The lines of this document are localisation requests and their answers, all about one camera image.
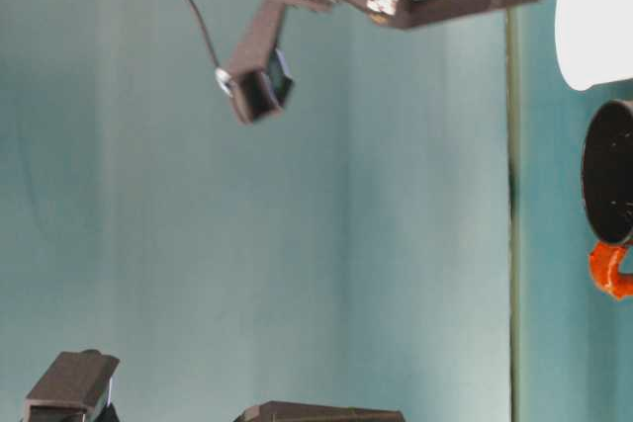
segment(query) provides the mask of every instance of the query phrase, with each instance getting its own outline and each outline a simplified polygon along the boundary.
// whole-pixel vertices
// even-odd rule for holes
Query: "white object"
[[[556,52],[578,91],[633,78],[633,0],[557,0]]]

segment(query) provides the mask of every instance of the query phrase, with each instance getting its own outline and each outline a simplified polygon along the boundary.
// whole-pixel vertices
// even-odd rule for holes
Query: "vertical edge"
[[[516,9],[506,14],[506,81],[507,81],[507,124],[508,124],[508,180],[510,191],[510,407],[512,422],[519,421],[519,377],[520,356],[520,285],[519,285],[519,222],[518,187],[520,167],[520,79],[518,64],[518,18]]]

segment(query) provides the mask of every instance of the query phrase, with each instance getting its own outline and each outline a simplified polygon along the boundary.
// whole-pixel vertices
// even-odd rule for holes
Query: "wire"
[[[209,52],[209,57],[211,61],[214,63],[216,68],[220,68],[220,61],[218,60],[218,55],[216,54],[216,50],[214,49],[214,45],[211,42],[211,36],[209,35],[209,29],[207,28],[207,24],[205,23],[205,19],[200,13],[200,9],[196,5],[194,0],[187,0],[189,7],[193,11],[196,21],[198,22],[198,27],[200,27],[200,31],[202,32],[202,36],[205,39],[205,44],[207,45],[207,51]]]

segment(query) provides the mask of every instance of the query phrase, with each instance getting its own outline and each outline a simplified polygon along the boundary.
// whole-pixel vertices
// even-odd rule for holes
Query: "mug handle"
[[[628,247],[611,246],[598,241],[589,254],[589,270],[597,287],[603,292],[622,300],[633,296],[633,274],[621,274],[620,265]]]

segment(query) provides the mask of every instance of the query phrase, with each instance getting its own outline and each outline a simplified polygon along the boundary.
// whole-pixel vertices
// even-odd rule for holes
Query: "teal backdrop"
[[[633,97],[633,87],[566,85],[555,8],[544,0],[512,19],[515,420],[623,422],[633,417],[633,303],[612,301],[590,280],[595,238],[580,169],[591,117],[609,99]]]
[[[198,1],[227,58],[259,0]],[[0,420],[93,347],[125,420],[509,420],[503,14],[292,11],[290,109],[242,127],[182,0],[0,6]]]

